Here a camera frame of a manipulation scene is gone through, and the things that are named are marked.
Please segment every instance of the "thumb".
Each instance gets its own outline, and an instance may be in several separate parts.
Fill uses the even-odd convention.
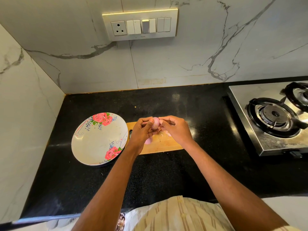
[[[148,121],[148,123],[145,125],[145,127],[144,127],[143,129],[144,129],[146,132],[148,132],[148,131],[150,130],[150,128],[152,127],[153,123],[154,123],[154,119],[151,118],[151,119]]]
[[[165,128],[165,130],[167,130],[168,132],[170,131],[170,129],[172,128],[171,125],[169,125],[168,122],[166,122],[165,120],[159,120],[160,126]]]

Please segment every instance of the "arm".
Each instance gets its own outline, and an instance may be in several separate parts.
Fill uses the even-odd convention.
[[[194,159],[235,230],[270,231],[288,225],[193,140],[184,119],[174,116],[159,119],[162,129],[167,130]]]
[[[133,128],[129,143],[114,164],[106,180],[85,208],[72,231],[112,230],[114,231],[127,187],[132,166],[143,149],[146,139],[157,134],[150,130],[152,117],[139,119]]]

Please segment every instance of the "marble wall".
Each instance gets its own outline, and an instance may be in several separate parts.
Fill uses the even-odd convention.
[[[179,8],[177,36],[110,42],[102,13]],[[307,75],[308,0],[0,0],[65,93]]]
[[[0,224],[19,219],[65,94],[0,25]]]

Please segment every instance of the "forearm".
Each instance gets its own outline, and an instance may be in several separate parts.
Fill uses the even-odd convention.
[[[196,162],[235,230],[274,230],[287,223],[197,143],[185,148]]]
[[[116,229],[126,186],[137,156],[136,151],[130,145],[124,149],[72,231]]]

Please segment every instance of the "left hand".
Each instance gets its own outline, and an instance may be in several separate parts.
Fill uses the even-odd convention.
[[[137,123],[134,125],[132,136],[129,139],[128,146],[137,148],[138,155],[141,153],[143,149],[145,140],[147,140],[149,137],[159,132],[158,129],[151,130],[151,126],[153,122],[154,122],[153,117],[139,118]]]

